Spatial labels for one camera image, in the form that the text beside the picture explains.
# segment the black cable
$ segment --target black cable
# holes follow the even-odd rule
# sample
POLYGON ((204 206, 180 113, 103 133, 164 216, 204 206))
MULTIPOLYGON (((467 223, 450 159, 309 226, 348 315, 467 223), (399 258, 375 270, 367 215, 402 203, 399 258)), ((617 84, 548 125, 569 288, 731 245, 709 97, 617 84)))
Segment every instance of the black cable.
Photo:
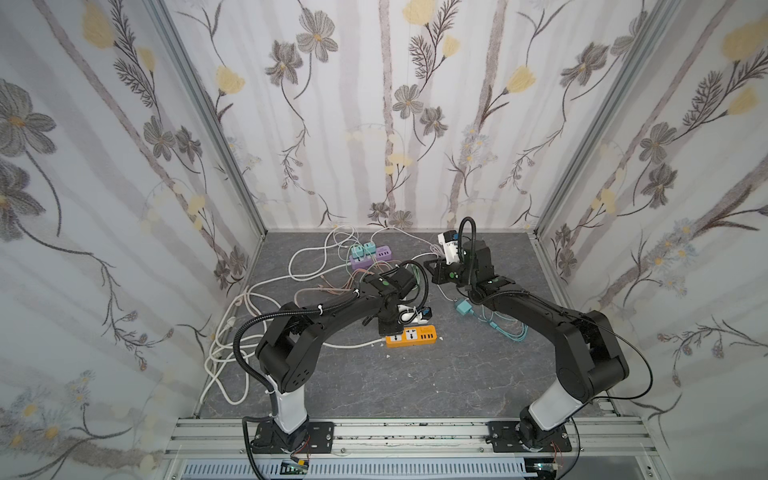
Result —
POLYGON ((574 469, 576 466, 576 462, 578 462, 578 458, 581 455, 581 437, 578 434, 578 427, 576 426, 576 421, 574 420, 573 416, 571 417, 571 422, 574 424, 574 429, 576 430, 576 441, 578 442, 578 447, 576 447, 576 459, 573 463, 571 463, 571 466, 568 467, 568 470, 563 472, 563 475, 560 475, 558 480, 561 480, 563 477, 565 477, 568 473, 570 473, 571 470, 574 469))
POLYGON ((422 264, 419 262, 415 262, 414 260, 406 260, 405 262, 400 263, 398 266, 401 266, 403 268, 406 268, 406 265, 413 265, 416 268, 419 269, 419 272, 422 274, 422 278, 424 279, 422 283, 424 284, 424 289, 422 291, 422 301, 419 302, 419 306, 416 307, 416 311, 421 312, 424 309, 424 305, 427 303, 427 297, 429 296, 429 282, 427 282, 427 270, 424 268, 422 264))
POLYGON ((261 423, 261 422, 269 422, 271 421, 271 417, 243 417, 243 439, 245 440, 245 451, 248 454, 248 462, 250 463, 250 467, 253 470, 253 473, 256 474, 256 477, 259 480, 266 480, 263 475, 261 475, 261 472, 259 472, 258 467, 256 467, 256 460, 253 459, 253 452, 250 451, 250 435, 248 435, 248 422, 251 423, 261 423))

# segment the robotic arm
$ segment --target robotic arm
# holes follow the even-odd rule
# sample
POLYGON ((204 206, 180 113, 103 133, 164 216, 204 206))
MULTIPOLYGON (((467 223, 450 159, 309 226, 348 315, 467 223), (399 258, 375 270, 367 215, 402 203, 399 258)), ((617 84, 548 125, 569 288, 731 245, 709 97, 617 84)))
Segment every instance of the robotic arm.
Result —
MULTIPOLYGON (((490 249, 485 242, 476 241, 471 218, 462 221, 458 232, 442 233, 439 242, 445 258, 424 262, 433 283, 468 286, 471 302, 519 319, 554 344, 557 379, 521 411, 516 427, 515 434, 525 448, 538 451, 549 445, 564 432, 564 422, 596 393, 627 378, 629 367, 608 319, 596 311, 580 313, 555 305, 529 293, 514 280, 496 275, 490 249), (466 222, 472 225, 469 250, 462 246, 466 222)), ((315 370, 323 342, 331 335, 358 319, 366 318, 366 324, 374 316, 378 317, 380 335, 402 333, 399 306, 407 303, 404 299, 416 287, 415 277, 404 268, 409 263, 424 268, 409 260, 389 272, 367 275, 357 290, 341 296, 333 305, 307 309, 287 303, 278 312, 254 318, 240 327, 233 341, 237 362, 274 390, 270 434, 261 439, 262 445, 293 452, 307 438, 309 418, 303 386, 315 370), (256 349, 261 370, 267 375, 264 378, 243 359, 240 339, 245 330, 268 318, 273 322, 256 349)), ((417 312, 424 309, 427 288, 423 286, 417 312)))
POLYGON ((496 275, 490 249, 475 240, 471 218, 462 221, 459 232, 441 233, 439 242, 445 258, 424 264, 433 283, 468 286, 470 302, 513 316, 554 344, 557 379, 520 412, 517 435, 524 447, 537 451, 548 445, 585 403, 627 378, 629 366, 608 318, 597 311, 581 313, 555 305, 496 275), (466 243, 462 246, 467 222, 472 225, 469 251, 466 243))

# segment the purple power strip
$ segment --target purple power strip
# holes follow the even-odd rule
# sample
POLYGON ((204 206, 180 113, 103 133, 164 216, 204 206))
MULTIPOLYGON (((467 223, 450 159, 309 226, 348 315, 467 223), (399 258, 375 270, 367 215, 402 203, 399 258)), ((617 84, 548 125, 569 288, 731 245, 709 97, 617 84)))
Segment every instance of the purple power strip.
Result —
MULTIPOLYGON (((388 262, 392 259, 392 251, 389 249, 388 246, 384 245, 383 247, 376 248, 376 255, 375 260, 377 262, 388 262)), ((352 256, 349 256, 349 263, 352 265, 352 270, 357 270, 359 268, 362 268, 363 270, 368 270, 371 265, 373 265, 374 256, 373 255, 365 255, 363 258, 352 258, 352 256)))

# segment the wire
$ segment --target wire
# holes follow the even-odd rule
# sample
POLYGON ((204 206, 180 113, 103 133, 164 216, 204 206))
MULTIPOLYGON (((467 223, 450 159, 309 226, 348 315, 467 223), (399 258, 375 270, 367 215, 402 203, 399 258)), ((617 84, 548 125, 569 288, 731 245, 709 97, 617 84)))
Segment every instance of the wire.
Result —
POLYGON ((250 435, 248 434, 248 422, 251 423, 261 423, 261 422, 268 422, 270 421, 270 417, 243 417, 243 440, 245 441, 245 451, 248 454, 248 463, 250 463, 250 467, 253 470, 253 473, 256 474, 256 477, 259 480, 266 480, 264 478, 264 475, 259 472, 259 468, 256 467, 256 460, 253 459, 253 452, 250 451, 250 435))
POLYGON ((579 458, 579 456, 581 455, 581 437, 580 437, 580 436, 579 436, 579 434, 578 434, 578 427, 576 426, 576 421, 574 420, 573 416, 571 417, 571 422, 574 424, 574 429, 576 430, 576 441, 578 442, 578 447, 576 448, 576 459, 575 459, 575 460, 574 460, 574 462, 573 462, 573 463, 571 463, 571 465, 568 467, 568 470, 566 470, 565 472, 563 472, 563 475, 560 475, 560 477, 558 478, 558 480, 561 480, 561 479, 562 479, 563 477, 565 477, 565 476, 566 476, 568 473, 570 473, 570 472, 571 472, 571 470, 573 470, 573 469, 574 469, 574 467, 576 466, 576 462, 578 462, 578 458, 579 458))

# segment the black mounting plate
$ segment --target black mounting plate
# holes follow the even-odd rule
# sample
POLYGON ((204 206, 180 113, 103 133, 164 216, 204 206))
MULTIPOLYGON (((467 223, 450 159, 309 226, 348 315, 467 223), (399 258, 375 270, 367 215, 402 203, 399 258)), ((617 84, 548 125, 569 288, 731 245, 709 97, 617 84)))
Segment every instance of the black mounting plate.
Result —
MULTIPOLYGON (((306 428, 310 434, 310 444, 301 451, 306 453, 331 453, 333 447, 333 422, 310 422, 306 428)), ((250 443, 250 451, 259 453, 285 453, 273 441, 273 423, 261 422, 256 429, 256 435, 250 443)))
MULTIPOLYGON (((488 422, 488 442, 493 445, 494 453, 518 453, 529 452, 518 440, 518 435, 515 430, 515 426, 518 424, 516 421, 511 422, 488 422)), ((552 441, 558 447, 560 452, 570 452, 571 440, 568 439, 565 433, 565 425, 560 425, 555 429, 555 435, 553 435, 552 441)), ((547 445, 539 452, 554 452, 551 445, 547 445)))

